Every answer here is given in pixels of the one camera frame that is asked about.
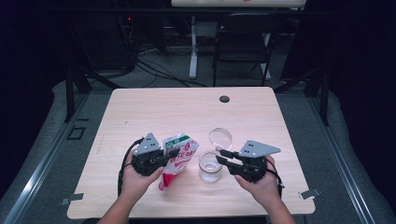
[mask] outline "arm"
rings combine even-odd
[[[271,156],[266,156],[265,158],[272,164],[275,164]],[[275,170],[269,162],[268,169]],[[246,181],[240,175],[236,175],[235,179],[243,189],[250,192],[253,198],[262,205],[273,224],[295,223],[289,209],[280,199],[277,192],[277,180],[274,175],[267,174],[255,184]]]
[[[133,153],[134,150],[129,153],[126,164],[131,163]],[[134,205],[162,172],[163,167],[160,167],[151,176],[142,176],[134,170],[132,165],[126,166],[122,177],[120,197],[111,205],[99,223],[127,223]]]

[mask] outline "snack bag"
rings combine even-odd
[[[168,161],[163,169],[163,178],[158,188],[164,190],[180,174],[191,160],[199,144],[187,135],[180,133],[163,140],[164,154],[180,148],[178,155]]]

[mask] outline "table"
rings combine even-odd
[[[239,7],[304,7],[305,1],[306,0],[172,0],[172,7],[236,7],[236,12]],[[197,64],[196,21],[195,17],[191,17],[190,78],[196,78]],[[261,65],[261,69],[262,71],[265,70],[265,64]]]
[[[230,102],[222,103],[222,95]],[[163,88],[117,89],[108,102],[75,194],[70,218],[101,217],[117,198],[120,163],[133,141],[152,132],[164,138],[184,133],[200,146],[186,169],[165,191],[154,182],[135,205],[130,217],[233,217],[266,215],[251,195],[241,189],[223,167],[221,179],[206,183],[199,177],[199,156],[213,150],[208,135],[224,128],[233,136],[231,150],[248,139],[279,147],[273,157],[285,188],[283,200],[292,214],[310,214],[312,200],[299,198],[308,190],[288,129],[272,89]]]

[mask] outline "gray carpet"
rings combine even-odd
[[[282,36],[278,39],[272,65],[270,66],[272,78],[271,81],[266,83],[267,86],[274,88],[282,84],[279,76],[282,72],[283,63],[285,62],[291,40],[292,38],[290,36]],[[205,42],[199,48],[198,78],[194,80],[206,86],[211,86],[212,83],[211,50],[211,45],[205,44]],[[150,63],[159,70],[161,67],[151,62],[160,64],[176,77],[189,80],[190,53],[180,54],[180,52],[186,52],[186,49],[177,49],[177,52],[170,50],[167,56],[164,56],[157,50],[152,50],[139,55],[139,59]],[[238,79],[241,74],[245,73],[250,73],[253,77],[260,75],[258,70],[251,72],[250,68],[251,65],[235,68],[222,64],[219,67],[219,74],[225,75],[233,72],[233,79],[220,80],[219,85],[260,85],[260,81],[247,82]],[[149,75],[139,67],[136,67],[127,76],[116,77],[111,80],[127,88],[184,87],[178,81],[155,78],[155,76]],[[29,208],[23,213],[21,223],[82,223],[84,221],[69,219],[66,215],[68,205],[59,205],[59,203],[61,199],[67,198],[74,193],[82,167],[91,149],[93,138],[111,93],[108,87],[98,81],[90,80],[90,82],[93,86],[93,91],[90,95],[81,95],[76,92],[77,99],[81,99],[83,104],[81,104],[80,110],[74,119],[70,121],[70,126],[68,126],[62,141],[59,143],[59,153],[55,155],[54,163],[51,165],[50,171],[47,173],[44,182],[41,184],[31,204],[29,204]],[[295,219],[298,223],[361,223],[334,163],[330,145],[320,126],[321,121],[315,116],[317,111],[312,109],[310,99],[306,99],[301,92],[303,87],[304,83],[297,85],[289,92],[276,95],[292,142],[303,167],[308,186],[311,189],[319,188],[322,192],[315,199],[315,213],[306,217],[296,216]],[[9,211],[18,200],[27,181],[40,163],[41,158],[46,155],[55,143],[59,132],[66,127],[63,124],[65,118],[64,83],[56,86],[54,92],[56,98],[49,112],[48,119],[40,135],[37,137],[35,145],[21,168],[19,175],[16,177],[6,196],[0,202],[0,222],[6,220]],[[376,222],[396,223],[395,216],[389,209],[386,200],[373,187],[348,143],[347,128],[337,99],[332,94],[330,96],[329,122],[331,125],[330,129],[346,158],[351,173],[361,187],[362,195]],[[84,128],[84,133],[79,140],[73,139],[79,137],[78,131],[75,130],[71,133],[71,128],[73,127],[75,129]],[[156,221],[166,223],[164,220],[146,220],[146,222],[140,220],[135,223],[156,223]],[[176,223],[174,220],[167,221],[169,223]],[[213,221],[217,223],[264,222],[261,218],[256,217],[241,217],[233,220],[202,219],[198,221],[201,223],[211,223]]]

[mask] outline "gray tape piece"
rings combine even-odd
[[[84,197],[83,193],[80,194],[72,194],[70,195],[70,197],[68,199],[62,199],[59,202],[59,205],[68,205],[70,204],[71,201],[77,201],[77,200],[82,200],[82,198]]]
[[[302,199],[315,199],[315,197],[321,194],[319,189],[310,189],[304,192],[298,192],[300,198]]]

